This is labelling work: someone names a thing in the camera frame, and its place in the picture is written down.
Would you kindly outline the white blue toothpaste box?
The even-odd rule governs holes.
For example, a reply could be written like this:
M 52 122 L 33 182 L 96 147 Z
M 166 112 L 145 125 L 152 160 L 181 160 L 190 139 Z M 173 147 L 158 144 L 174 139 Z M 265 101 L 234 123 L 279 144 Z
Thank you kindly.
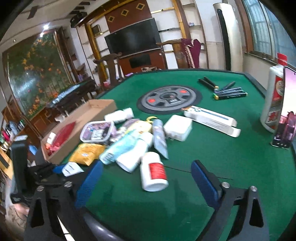
M 193 105 L 182 110 L 185 117 L 233 138 L 239 137 L 241 133 L 241 129 L 236 128 L 237 121 L 224 114 Z

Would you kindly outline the maroon cloth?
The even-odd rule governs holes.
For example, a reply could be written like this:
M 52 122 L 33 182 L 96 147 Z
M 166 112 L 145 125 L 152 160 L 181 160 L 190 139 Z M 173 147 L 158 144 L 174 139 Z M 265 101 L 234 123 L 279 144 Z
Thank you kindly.
M 197 39 L 181 39 L 182 50 L 189 68 L 200 68 L 201 43 Z

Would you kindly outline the yellow keychain case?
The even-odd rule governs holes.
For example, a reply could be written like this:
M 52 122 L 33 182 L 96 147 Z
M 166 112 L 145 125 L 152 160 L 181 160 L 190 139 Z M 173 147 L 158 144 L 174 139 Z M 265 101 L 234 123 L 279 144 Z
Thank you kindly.
M 152 123 L 156 119 L 158 119 L 156 116 L 149 116 L 146 120 L 137 120 L 127 129 L 127 131 L 138 131 L 139 133 L 152 133 Z

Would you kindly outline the wooden chair left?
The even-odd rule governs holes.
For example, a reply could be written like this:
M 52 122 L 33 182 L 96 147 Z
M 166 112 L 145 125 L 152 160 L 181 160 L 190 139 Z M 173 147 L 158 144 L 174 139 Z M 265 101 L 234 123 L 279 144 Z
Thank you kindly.
M 109 71 L 109 87 L 104 85 L 105 80 L 100 80 L 100 86 L 103 91 L 106 91 L 110 88 L 114 88 L 123 81 L 124 77 L 121 74 L 119 58 L 122 56 L 122 53 L 112 53 L 106 56 L 103 56 L 99 60 L 94 59 L 93 63 L 97 65 L 98 73 L 100 72 L 99 66 L 106 62 L 107 69 Z

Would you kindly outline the small white jar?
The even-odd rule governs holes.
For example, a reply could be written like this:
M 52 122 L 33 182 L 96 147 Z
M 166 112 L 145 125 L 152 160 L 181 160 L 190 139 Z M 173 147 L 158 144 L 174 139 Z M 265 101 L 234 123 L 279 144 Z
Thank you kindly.
M 47 138 L 47 143 L 51 145 L 55 140 L 55 137 L 56 137 L 56 134 L 54 132 L 51 132 Z

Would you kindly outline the white power adapter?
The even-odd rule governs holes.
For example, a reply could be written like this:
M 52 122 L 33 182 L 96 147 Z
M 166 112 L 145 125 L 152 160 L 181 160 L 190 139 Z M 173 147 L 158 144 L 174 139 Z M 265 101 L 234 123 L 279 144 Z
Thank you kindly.
M 192 120 L 185 116 L 172 115 L 164 124 L 164 131 L 168 138 L 184 142 L 192 130 Z

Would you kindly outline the black marker green cap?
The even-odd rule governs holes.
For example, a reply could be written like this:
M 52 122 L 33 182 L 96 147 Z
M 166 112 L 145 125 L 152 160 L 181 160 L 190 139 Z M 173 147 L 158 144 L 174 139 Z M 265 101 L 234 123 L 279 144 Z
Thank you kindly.
M 244 90 L 240 89 L 240 90 L 231 90 L 231 91 L 217 92 L 217 93 L 214 93 L 214 95 L 220 96 L 220 95 L 235 94 L 235 93 L 242 93 L 242 92 L 244 92 Z

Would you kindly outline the silver pink cream tube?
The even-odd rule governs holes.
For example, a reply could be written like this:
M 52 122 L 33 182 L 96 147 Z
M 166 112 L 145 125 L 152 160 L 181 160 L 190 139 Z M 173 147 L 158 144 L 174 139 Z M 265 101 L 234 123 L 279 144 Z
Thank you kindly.
M 160 119 L 155 119 L 152 123 L 152 134 L 154 136 L 154 148 L 165 158 L 168 159 L 168 150 L 166 136 L 163 129 L 163 122 Z

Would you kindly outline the white bottle red label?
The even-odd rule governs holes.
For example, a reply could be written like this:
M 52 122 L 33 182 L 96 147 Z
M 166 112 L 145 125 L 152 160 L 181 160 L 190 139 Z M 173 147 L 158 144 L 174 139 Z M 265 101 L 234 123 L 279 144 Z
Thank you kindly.
M 147 152 L 141 158 L 140 176 L 142 188 L 147 192 L 158 192 L 168 187 L 165 167 L 159 154 Z

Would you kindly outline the smartphone standing upright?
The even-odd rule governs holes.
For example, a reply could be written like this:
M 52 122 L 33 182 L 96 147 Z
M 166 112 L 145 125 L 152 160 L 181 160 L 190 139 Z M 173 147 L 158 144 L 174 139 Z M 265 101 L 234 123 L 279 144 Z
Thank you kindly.
M 271 145 L 282 149 L 289 149 L 295 137 L 295 70 L 284 67 L 283 102 Z

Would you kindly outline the black marker beige cap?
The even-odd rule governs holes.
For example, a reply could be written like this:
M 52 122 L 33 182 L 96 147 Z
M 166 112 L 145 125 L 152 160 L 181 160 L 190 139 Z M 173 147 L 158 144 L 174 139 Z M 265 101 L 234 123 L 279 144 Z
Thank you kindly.
M 214 89 L 219 89 L 219 86 L 216 85 L 214 82 L 212 82 L 209 78 L 207 78 L 206 76 L 204 76 L 204 80 L 210 84 Z

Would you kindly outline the brown cardboard box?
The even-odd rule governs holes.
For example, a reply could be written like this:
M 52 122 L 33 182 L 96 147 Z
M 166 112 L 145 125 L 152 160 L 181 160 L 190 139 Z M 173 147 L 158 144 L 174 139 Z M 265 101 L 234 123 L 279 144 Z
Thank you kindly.
M 49 155 L 46 142 L 49 133 L 41 140 L 41 150 L 44 160 L 53 164 L 60 164 L 66 156 L 79 144 L 80 134 L 84 126 L 91 121 L 102 121 L 104 116 L 117 110 L 112 99 L 91 99 L 74 110 L 65 120 L 56 125 L 49 133 L 58 134 L 66 125 L 75 123 L 70 137 L 62 144 L 61 148 Z

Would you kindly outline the black flat television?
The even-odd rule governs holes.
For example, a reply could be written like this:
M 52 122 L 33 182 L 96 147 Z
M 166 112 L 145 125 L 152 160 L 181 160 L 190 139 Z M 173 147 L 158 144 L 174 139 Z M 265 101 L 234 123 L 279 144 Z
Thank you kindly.
M 161 42 L 158 27 L 154 18 L 143 20 L 121 28 L 105 37 L 111 54 L 123 56 L 137 52 L 156 49 Z

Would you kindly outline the clear pink cosmetic pouch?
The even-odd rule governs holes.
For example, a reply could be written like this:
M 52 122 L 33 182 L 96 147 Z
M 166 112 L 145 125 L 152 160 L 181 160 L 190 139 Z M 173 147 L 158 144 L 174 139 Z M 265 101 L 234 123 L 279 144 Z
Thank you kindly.
M 80 140 L 84 143 L 107 144 L 113 131 L 112 121 L 91 121 L 83 127 Z

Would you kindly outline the white plastic bottle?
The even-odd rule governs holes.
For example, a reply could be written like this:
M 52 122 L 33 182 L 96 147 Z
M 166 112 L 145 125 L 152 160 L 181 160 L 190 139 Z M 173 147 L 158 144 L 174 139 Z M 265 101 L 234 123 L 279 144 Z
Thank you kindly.
M 137 139 L 135 146 L 128 152 L 120 155 L 116 163 L 128 173 L 132 173 L 140 163 L 140 158 L 145 154 L 152 145 L 153 134 L 143 132 Z

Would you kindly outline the black marker grey cap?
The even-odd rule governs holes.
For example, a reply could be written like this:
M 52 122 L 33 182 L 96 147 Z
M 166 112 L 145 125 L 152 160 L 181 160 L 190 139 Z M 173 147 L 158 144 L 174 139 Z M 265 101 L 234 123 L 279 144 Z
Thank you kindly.
M 210 84 L 208 84 L 204 79 L 199 79 L 198 82 L 202 85 L 204 85 L 205 87 L 207 87 L 208 89 L 212 90 L 212 91 L 217 91 L 217 89 L 214 89 Z

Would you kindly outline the round grey table centre panel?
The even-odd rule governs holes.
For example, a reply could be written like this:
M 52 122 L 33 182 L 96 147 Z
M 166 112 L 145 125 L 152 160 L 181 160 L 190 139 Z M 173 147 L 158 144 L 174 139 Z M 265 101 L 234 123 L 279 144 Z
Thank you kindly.
M 192 87 L 166 85 L 142 95 L 137 108 L 150 114 L 179 113 L 183 108 L 199 104 L 202 98 L 201 92 Z

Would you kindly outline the silver floral hand cream tube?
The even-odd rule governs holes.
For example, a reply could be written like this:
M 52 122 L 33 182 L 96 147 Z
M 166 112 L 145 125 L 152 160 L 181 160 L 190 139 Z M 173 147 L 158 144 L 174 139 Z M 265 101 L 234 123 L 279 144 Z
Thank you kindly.
M 119 129 L 114 127 L 113 131 L 111 132 L 109 141 L 111 143 L 114 143 L 120 140 L 127 132 L 127 129 L 130 126 L 132 126 L 134 123 L 136 123 L 138 120 L 139 120 L 138 118 L 131 118 L 127 120 Z

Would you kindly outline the wooden chair with maroon cloth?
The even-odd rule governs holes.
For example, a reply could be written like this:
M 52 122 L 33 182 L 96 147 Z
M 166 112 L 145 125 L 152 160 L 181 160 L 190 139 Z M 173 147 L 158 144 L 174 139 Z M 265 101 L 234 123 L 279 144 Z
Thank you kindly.
M 172 45 L 173 53 L 175 55 L 178 68 L 179 69 L 187 69 L 187 68 L 189 68 L 188 64 L 187 64 L 187 61 L 186 61 L 185 54 L 184 54 L 184 52 L 182 50 L 181 39 L 168 40 L 168 41 L 165 41 L 165 42 L 157 43 L 157 45 L 160 46 L 162 50 L 163 50 L 163 46 Z

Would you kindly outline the white bottle green label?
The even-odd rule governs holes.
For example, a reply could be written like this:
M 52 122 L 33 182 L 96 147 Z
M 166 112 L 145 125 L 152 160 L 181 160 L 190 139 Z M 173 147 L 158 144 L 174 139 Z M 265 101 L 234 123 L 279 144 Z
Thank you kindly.
M 117 110 L 113 113 L 109 113 L 104 116 L 104 120 L 108 122 L 114 122 L 114 124 L 122 123 L 126 120 L 134 118 L 134 114 L 131 108 L 126 108 L 123 110 Z

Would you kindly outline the yellow snack packet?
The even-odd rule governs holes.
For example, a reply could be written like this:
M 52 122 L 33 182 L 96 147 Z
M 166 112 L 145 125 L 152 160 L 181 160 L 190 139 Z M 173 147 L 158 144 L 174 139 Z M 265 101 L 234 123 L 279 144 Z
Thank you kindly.
M 105 150 L 104 145 L 82 143 L 73 152 L 69 162 L 90 166 L 93 161 L 97 160 Z

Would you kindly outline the red foil pouch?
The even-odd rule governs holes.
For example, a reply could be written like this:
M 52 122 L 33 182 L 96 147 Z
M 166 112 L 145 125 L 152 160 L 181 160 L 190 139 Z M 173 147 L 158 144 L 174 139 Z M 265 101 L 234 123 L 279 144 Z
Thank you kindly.
M 61 148 L 61 146 L 69 139 L 76 122 L 65 125 L 55 136 L 53 142 L 49 146 L 49 155 L 53 154 Z

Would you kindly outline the black marker dark cap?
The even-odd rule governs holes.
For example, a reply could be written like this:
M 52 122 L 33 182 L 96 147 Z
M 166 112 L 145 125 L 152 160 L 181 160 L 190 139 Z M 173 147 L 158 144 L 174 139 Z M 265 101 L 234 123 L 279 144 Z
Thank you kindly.
M 224 93 L 224 92 L 232 92 L 232 91 L 239 91 L 242 90 L 241 87 L 236 87 L 236 88 L 230 88 L 230 89 L 225 89 L 225 90 L 217 90 L 215 93 Z

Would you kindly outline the white liquor bottle red cap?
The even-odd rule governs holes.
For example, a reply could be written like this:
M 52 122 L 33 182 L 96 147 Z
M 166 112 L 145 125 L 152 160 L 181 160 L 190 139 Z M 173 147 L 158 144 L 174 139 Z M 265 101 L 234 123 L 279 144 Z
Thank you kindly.
M 287 66 L 287 56 L 277 53 L 277 65 L 269 68 L 268 85 L 265 95 L 265 103 L 261 113 L 262 126 L 274 133 L 281 113 L 284 93 L 283 70 Z

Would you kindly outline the black marker yellow cap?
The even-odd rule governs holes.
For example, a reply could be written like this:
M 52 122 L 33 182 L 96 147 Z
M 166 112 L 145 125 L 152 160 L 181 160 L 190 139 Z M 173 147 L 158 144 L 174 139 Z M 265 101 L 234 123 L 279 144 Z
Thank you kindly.
M 236 93 L 229 93 L 229 94 L 221 94 L 221 95 L 214 95 L 215 100 L 225 100 L 225 99 L 234 99 L 234 98 L 241 98 L 247 97 L 247 92 L 236 92 Z

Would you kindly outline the white tower air conditioner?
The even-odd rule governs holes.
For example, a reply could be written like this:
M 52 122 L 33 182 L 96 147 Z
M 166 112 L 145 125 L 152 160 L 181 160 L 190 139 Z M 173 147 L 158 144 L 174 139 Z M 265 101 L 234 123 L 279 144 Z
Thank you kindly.
M 225 56 L 225 68 L 228 71 L 243 71 L 243 50 L 238 21 L 232 5 L 215 3 L 213 8 L 217 15 L 222 34 Z

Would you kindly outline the blue pen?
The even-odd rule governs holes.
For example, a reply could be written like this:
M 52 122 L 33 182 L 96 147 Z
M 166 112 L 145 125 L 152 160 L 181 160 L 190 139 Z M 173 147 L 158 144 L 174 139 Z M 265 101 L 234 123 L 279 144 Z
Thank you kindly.
M 223 90 L 230 89 L 230 88 L 233 87 L 235 84 L 236 84 L 235 81 L 230 82 L 229 84 L 227 84 L 226 86 L 224 86 L 223 88 L 221 88 L 221 90 L 223 91 Z

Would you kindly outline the light blue tissue pack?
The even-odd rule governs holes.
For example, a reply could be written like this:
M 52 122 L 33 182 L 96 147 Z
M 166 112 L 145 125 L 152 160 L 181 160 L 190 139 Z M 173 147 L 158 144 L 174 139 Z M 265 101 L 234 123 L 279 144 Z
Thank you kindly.
M 117 142 L 113 143 L 108 149 L 106 149 L 99 156 L 99 160 L 102 161 L 103 164 L 109 165 L 117 160 L 117 158 L 131 150 L 136 142 L 138 141 L 141 133 L 137 131 L 132 131 L 126 134 Z

